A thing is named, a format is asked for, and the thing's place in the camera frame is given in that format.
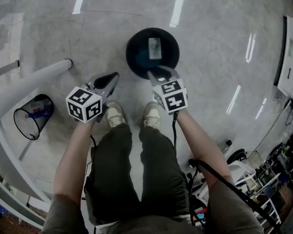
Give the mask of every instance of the cable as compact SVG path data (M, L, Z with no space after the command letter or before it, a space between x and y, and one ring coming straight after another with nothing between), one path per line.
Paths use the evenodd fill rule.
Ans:
M86 165L86 172L85 172L85 174L84 175L87 175L87 171L88 171L88 165L89 164L91 164L92 163L92 161L89 161L88 163L87 163L87 165Z
M176 149L176 142L177 142L177 133L176 133L176 120L178 117L179 111L174 112L174 118L172 120L172 130L174 132L174 148Z
M97 148L97 143L96 143L94 137L92 135L90 135L90 138L92 139L94 147Z
M288 102L286 103L284 109L279 113L278 117L275 119L274 123L272 124L271 128L268 130L268 132L266 133L266 135L263 137L263 139L261 140L261 142L259 142L259 144L256 146L256 148L254 148L254 151L250 154L249 157L252 156L253 153L256 152L256 149L260 146L260 144L264 141L264 139L267 137L267 135L270 133L271 129L273 128L273 126L275 125L275 123L277 122L277 120L279 119L280 115L283 113L283 111L287 108L287 106L289 105L289 102L291 102L290 100L288 100Z
M195 218L196 218L196 221L201 223L202 228L203 228L203 230L204 230L204 229L205 229L205 225L203 224L202 220L199 219L198 215L196 214L196 212L195 212L194 210L193 210L193 213L192 213L192 214L194 214L194 216L195 216Z
M94 148L97 148L97 143L96 143L94 137L93 137L92 135L90 135L90 138L92 139L92 142L93 142L93 146L94 146ZM87 163L87 165L86 165L86 173L85 173L85 175L87 174L87 171L88 171L88 165L91 164L91 163L92 163L92 161L90 161L90 162Z
M193 187L193 183L196 179L197 173L199 172L199 170L196 168L195 173L193 175L193 177L190 179L189 185L188 185L188 197L189 197L189 201L191 201L191 195L192 195L192 187ZM195 226L194 220L193 220L193 209L192 206L190 206L190 218L191 218L191 224L193 226Z
M209 171L212 175L214 175L217 179L223 182L227 187L229 187L232 191L234 191L249 207L251 207L254 211L258 212L263 218L265 218L271 226L274 227L277 233L281 233L279 229L279 225L265 212L260 206L258 206L253 200L251 200L248 196L246 196L243 192L238 190L234 185L226 181L219 173L217 173L213 168L211 168L208 164L201 160L196 161L200 166L204 167L207 171Z

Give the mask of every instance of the leg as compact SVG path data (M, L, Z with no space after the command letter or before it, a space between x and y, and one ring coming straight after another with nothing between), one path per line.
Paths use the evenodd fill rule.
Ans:
M140 204L129 174L131 132L125 118L119 119L118 112L123 114L121 107L109 107L106 115L112 130L91 152L93 163L85 185L89 216L95 217L89 219L95 225L131 217Z
M186 180L169 138L160 133L158 106L149 103L139 137L144 165L142 204L148 214L177 216L189 214Z

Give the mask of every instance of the sneaker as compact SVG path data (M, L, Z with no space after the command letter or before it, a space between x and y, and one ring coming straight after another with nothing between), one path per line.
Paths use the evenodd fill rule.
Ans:
M143 113L143 124L144 127L160 127L160 114L158 104L156 102L149 102L148 105L146 105Z
M124 111L118 102L110 101L106 105L109 107L105 113L106 119L111 128L123 123L127 124L125 120Z

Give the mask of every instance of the forearm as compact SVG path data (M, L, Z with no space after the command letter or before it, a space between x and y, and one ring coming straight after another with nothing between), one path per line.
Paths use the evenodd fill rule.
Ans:
M214 141L205 133L187 110L181 110L177 118L189 147L197 160L202 160L216 170L221 176L231 176L226 159ZM209 188L217 179L202 169Z
M60 161L54 178L53 194L66 195L80 204L85 166L94 121L79 122Z

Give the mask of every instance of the trash can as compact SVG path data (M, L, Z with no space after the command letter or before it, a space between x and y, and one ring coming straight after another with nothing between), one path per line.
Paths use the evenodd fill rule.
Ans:
M18 130L30 140L39 138L41 131L52 116L54 104L49 96L41 94L14 111Z

